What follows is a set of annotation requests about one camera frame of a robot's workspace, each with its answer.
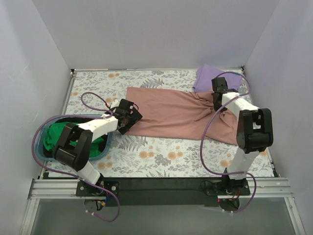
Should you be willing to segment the pink t shirt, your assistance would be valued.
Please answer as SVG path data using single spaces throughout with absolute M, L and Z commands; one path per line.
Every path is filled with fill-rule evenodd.
M 216 114 L 212 94 L 129 87 L 126 99 L 139 107 L 143 118 L 127 135 L 188 140 L 205 137 L 236 145 L 237 118 L 230 111 Z

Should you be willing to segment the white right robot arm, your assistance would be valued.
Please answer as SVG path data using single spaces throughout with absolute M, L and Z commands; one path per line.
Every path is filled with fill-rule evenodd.
M 272 146 L 272 116 L 270 109 L 258 108 L 242 98 L 235 89 L 230 89 L 224 77 L 212 80 L 212 90 L 215 111 L 230 111 L 238 120 L 238 149 L 221 182 L 222 191 L 231 195 L 247 187 L 246 173 L 250 166 L 260 152 Z

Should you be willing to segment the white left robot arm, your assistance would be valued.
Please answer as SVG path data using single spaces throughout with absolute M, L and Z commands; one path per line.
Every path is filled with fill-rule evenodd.
M 88 182 L 87 190 L 98 196 L 103 192 L 104 184 L 101 181 L 103 176 L 89 161 L 92 142 L 114 131 L 124 135 L 141 119 L 139 107 L 134 102 L 125 99 L 115 101 L 100 117 L 93 117 L 84 123 L 66 124 L 52 157 L 73 169 L 78 178 Z

